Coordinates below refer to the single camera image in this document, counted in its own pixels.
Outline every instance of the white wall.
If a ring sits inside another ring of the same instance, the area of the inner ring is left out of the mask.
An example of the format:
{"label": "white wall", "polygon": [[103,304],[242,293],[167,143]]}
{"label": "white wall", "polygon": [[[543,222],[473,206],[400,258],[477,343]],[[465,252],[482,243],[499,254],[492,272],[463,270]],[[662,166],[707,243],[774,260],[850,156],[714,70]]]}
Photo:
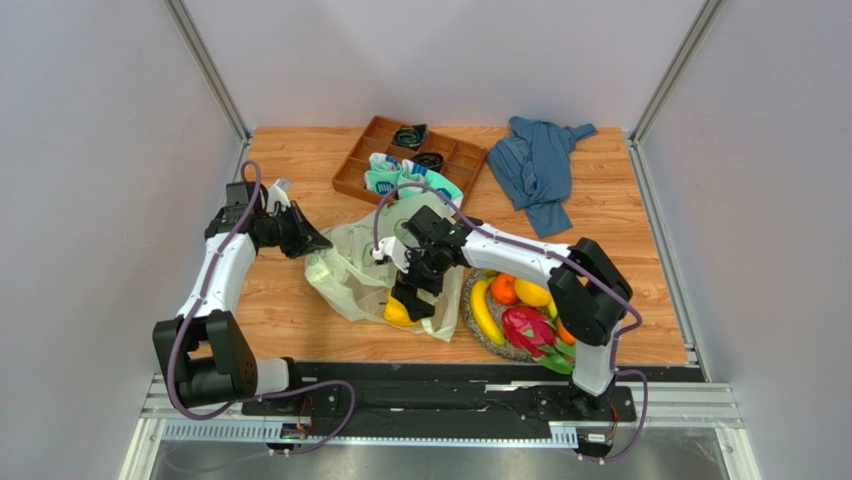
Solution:
{"label": "white wall", "polygon": [[730,1],[645,143],[766,479],[852,471],[852,3]]}
{"label": "white wall", "polygon": [[115,478],[238,145],[159,1],[0,4],[0,477]]}
{"label": "white wall", "polygon": [[702,0],[187,0],[251,127],[631,129]]}

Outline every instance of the wooden table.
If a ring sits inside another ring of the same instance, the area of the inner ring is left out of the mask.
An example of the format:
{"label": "wooden table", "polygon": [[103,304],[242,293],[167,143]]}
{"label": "wooden table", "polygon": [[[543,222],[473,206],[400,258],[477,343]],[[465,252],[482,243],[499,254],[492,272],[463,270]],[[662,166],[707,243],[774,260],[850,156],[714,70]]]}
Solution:
{"label": "wooden table", "polygon": [[[263,181],[292,182],[296,200],[318,229],[353,222],[375,205],[339,194],[331,177],[362,128],[260,128],[249,158],[263,169]],[[446,135],[491,147],[505,128],[443,127]],[[645,325],[625,336],[621,363],[682,364],[683,339],[672,309],[639,189],[619,129],[603,128],[580,142],[571,154],[573,194],[565,208],[574,228],[547,238],[573,243],[596,240],[633,286],[633,304]],[[511,202],[486,165],[465,204],[465,213],[509,233],[535,239],[522,211]],[[452,342],[414,335],[397,328],[340,317],[307,283],[304,261],[287,260],[277,249],[264,249],[249,271],[237,319],[258,358],[290,356],[300,360],[499,362],[459,319]]]}

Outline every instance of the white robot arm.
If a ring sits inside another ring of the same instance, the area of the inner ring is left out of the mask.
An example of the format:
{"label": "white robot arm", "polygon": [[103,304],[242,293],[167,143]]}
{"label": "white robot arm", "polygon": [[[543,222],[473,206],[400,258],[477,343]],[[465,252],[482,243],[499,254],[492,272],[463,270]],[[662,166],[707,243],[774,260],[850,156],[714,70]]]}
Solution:
{"label": "white robot arm", "polygon": [[434,313],[433,307],[417,297],[417,290],[439,294],[443,274],[456,265],[506,272],[548,289],[560,321],[577,339],[573,383],[593,397],[604,395],[613,383],[612,333],[621,328],[626,312],[591,282],[583,285],[559,258],[583,263],[626,301],[633,295],[630,285],[591,240],[581,239],[574,246],[548,244],[478,223],[477,229],[471,229],[423,207],[405,224],[418,240],[419,248],[407,248],[395,237],[380,240],[373,258],[377,262],[392,261],[399,269],[391,295],[406,307],[412,321],[429,317]]}
{"label": "white robot arm", "polygon": [[[165,374],[181,323],[189,316],[193,319],[178,346],[175,366],[177,392],[186,407],[280,392],[292,380],[292,360],[254,358],[234,312],[246,273],[260,248],[279,247],[287,257],[296,258],[330,248],[331,242],[304,218],[296,202],[289,200],[289,182],[284,178],[263,189],[266,208],[257,202],[242,228],[232,231],[251,203],[253,187],[251,182],[227,186],[227,203],[204,232],[207,253],[192,293],[175,319],[159,322],[154,328],[154,347]],[[196,306],[199,299],[203,301]],[[190,358],[189,353],[201,343],[209,343],[213,355]]]}

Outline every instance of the dragon fruit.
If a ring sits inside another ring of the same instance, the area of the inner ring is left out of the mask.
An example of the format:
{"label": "dragon fruit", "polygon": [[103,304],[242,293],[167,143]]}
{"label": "dragon fruit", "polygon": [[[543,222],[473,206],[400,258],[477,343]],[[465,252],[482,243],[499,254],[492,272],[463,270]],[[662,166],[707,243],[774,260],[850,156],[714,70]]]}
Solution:
{"label": "dragon fruit", "polygon": [[562,356],[573,357],[574,348],[556,336],[547,315],[532,307],[517,306],[506,309],[501,320],[512,346],[527,351],[533,360],[555,372],[570,375],[574,370]]}

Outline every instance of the blue cloth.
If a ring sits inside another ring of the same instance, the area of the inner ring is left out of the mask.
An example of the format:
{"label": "blue cloth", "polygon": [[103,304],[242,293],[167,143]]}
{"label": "blue cloth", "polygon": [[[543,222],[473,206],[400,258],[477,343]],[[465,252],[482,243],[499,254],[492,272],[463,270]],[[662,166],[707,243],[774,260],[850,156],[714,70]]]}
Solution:
{"label": "blue cloth", "polygon": [[525,209],[539,238],[571,228],[562,201],[571,196],[571,160],[577,142],[598,133],[592,124],[560,127],[521,117],[509,120],[511,135],[488,151],[497,182],[512,199],[515,211]]}

